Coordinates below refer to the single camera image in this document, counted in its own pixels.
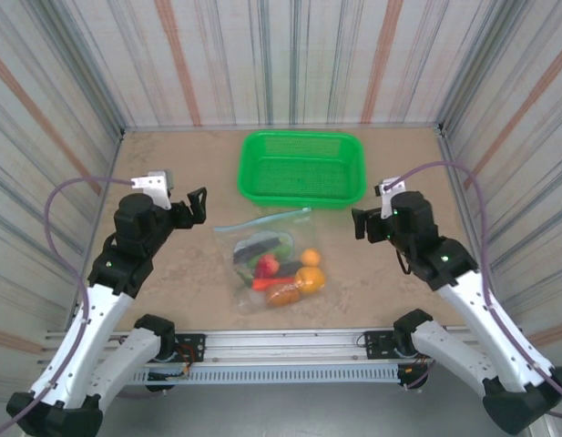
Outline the dark purple eggplant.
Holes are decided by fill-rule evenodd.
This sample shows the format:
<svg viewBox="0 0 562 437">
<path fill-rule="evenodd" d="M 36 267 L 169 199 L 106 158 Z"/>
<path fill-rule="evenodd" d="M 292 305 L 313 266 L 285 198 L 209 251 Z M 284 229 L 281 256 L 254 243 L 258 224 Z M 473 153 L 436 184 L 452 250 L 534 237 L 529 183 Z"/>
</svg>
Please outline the dark purple eggplant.
<svg viewBox="0 0 562 437">
<path fill-rule="evenodd" d="M 241 249 L 235 250 L 232 260 L 234 263 L 245 263 L 254 257 L 262 255 L 265 252 L 280 246 L 280 244 L 281 240 L 278 237 L 258 241 Z"/>
<path fill-rule="evenodd" d="M 279 266 L 277 272 L 275 273 L 275 277 L 279 277 L 279 278 L 293 277 L 297 273 L 297 271 L 303 267 L 304 265 L 299 260 L 282 263 Z"/>
</svg>

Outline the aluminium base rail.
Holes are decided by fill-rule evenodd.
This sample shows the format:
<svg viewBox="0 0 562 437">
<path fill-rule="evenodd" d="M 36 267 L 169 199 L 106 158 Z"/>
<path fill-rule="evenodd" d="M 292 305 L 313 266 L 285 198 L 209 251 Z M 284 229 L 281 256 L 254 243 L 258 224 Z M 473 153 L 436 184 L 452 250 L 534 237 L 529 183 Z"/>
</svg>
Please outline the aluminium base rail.
<svg viewBox="0 0 562 437">
<path fill-rule="evenodd" d="M 324 364 L 367 361 L 363 334 L 369 330 L 392 328 L 327 329 L 327 330 L 200 330 L 177 333 L 201 333 L 206 336 L 202 365 L 216 364 Z M 448 326 L 449 334 L 476 351 L 483 352 L 469 329 Z M 128 332 L 110 334 L 103 346 L 99 362 L 119 346 Z M 45 344 L 38 354 L 37 364 L 45 367 L 61 345 L 62 332 L 47 333 Z M 411 359 L 376 360 L 382 362 L 409 362 Z"/>
</svg>

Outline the clear zip-top bag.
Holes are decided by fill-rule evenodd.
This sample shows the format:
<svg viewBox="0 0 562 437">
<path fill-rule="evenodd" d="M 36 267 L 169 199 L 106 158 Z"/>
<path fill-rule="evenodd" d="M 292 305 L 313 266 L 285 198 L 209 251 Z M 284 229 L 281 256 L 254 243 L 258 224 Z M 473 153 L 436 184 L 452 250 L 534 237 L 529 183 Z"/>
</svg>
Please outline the clear zip-top bag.
<svg viewBox="0 0 562 437">
<path fill-rule="evenodd" d="M 234 226 L 216 227 L 213 232 L 220 249 L 220 254 L 223 257 L 224 268 L 230 278 L 232 297 L 242 312 L 254 313 L 291 306 L 319 294 L 327 284 L 324 256 L 317 245 L 316 228 L 313 223 L 312 210 L 310 208 L 297 209 L 262 218 L 256 218 Z M 293 245 L 293 253 L 290 258 L 279 259 L 275 256 L 280 265 L 282 263 L 295 260 L 301 261 L 301 254 L 304 250 L 316 249 L 322 256 L 321 263 L 317 268 L 321 269 L 326 277 L 326 283 L 320 291 L 311 295 L 303 295 L 300 293 L 299 301 L 282 307 L 268 306 L 266 304 L 267 290 L 255 291 L 246 287 L 235 273 L 236 270 L 241 270 L 245 273 L 251 274 L 253 279 L 255 279 L 254 268 L 258 259 L 264 254 L 275 255 L 275 249 L 278 246 L 245 263 L 234 263 L 232 260 L 235 250 L 241 249 L 258 241 L 275 237 L 278 237 L 281 240 L 281 244 L 291 243 Z"/>
</svg>

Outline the grey metal base panel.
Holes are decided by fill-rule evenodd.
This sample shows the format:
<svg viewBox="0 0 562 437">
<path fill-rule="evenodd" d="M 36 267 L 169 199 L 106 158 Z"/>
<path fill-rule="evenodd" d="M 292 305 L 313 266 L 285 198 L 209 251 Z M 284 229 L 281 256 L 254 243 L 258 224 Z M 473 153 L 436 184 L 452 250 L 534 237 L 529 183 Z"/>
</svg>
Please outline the grey metal base panel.
<svg viewBox="0 0 562 437">
<path fill-rule="evenodd" d="M 444 369 L 420 391 L 392 383 L 180 386 L 117 399 L 97 437 L 511 437 Z"/>
</svg>

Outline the red apple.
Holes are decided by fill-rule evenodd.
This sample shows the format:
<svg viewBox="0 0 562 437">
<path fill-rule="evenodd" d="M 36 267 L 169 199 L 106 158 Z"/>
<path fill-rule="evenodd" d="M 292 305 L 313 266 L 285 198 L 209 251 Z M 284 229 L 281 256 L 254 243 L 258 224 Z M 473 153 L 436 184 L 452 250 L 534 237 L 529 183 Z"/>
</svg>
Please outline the red apple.
<svg viewBox="0 0 562 437">
<path fill-rule="evenodd" d="M 280 263 L 276 259 L 274 254 L 264 254 L 262 255 L 254 268 L 254 278 L 255 279 L 267 279 L 272 278 L 279 270 Z"/>
</svg>

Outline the green plastic mesh basket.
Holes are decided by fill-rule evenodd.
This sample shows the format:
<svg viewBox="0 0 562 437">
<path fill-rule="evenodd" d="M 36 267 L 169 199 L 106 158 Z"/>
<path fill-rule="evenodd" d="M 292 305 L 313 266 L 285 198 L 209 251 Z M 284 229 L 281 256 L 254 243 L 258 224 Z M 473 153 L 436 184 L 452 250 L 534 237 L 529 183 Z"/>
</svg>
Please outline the green plastic mesh basket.
<svg viewBox="0 0 562 437">
<path fill-rule="evenodd" d="M 347 208 L 366 191 L 362 142 L 341 132 L 253 132 L 242 144 L 237 186 L 262 207 Z"/>
</svg>

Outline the brown potato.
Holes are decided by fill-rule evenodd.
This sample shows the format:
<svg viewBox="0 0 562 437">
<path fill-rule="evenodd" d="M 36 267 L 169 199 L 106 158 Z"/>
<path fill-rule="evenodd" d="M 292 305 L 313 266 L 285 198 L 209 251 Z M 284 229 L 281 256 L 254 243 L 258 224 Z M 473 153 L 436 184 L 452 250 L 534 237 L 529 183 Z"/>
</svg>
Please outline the brown potato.
<svg viewBox="0 0 562 437">
<path fill-rule="evenodd" d="M 300 300 L 300 292 L 294 288 L 276 287 L 266 291 L 266 304 L 271 307 L 282 307 Z"/>
</svg>

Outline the large yellow orange fruit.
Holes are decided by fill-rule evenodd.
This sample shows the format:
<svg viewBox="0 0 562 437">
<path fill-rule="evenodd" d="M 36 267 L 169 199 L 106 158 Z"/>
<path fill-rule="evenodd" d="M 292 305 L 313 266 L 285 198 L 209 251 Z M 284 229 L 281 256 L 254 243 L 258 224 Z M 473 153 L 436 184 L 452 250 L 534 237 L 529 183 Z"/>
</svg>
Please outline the large yellow orange fruit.
<svg viewBox="0 0 562 437">
<path fill-rule="evenodd" d="M 303 267 L 296 272 L 294 282 L 301 294 L 311 295 L 324 287 L 326 277 L 317 267 Z"/>
</svg>

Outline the orange carrot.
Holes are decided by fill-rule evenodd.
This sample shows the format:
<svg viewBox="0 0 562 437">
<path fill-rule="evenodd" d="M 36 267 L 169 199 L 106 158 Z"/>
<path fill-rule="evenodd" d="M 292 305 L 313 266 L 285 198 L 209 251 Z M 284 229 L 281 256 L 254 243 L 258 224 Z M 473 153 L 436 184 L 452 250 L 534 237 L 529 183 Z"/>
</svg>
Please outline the orange carrot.
<svg viewBox="0 0 562 437">
<path fill-rule="evenodd" d="M 266 291 L 267 289 L 274 286 L 288 287 L 293 290 L 297 289 L 294 277 L 254 279 L 250 285 L 250 288 L 255 291 Z"/>
</svg>

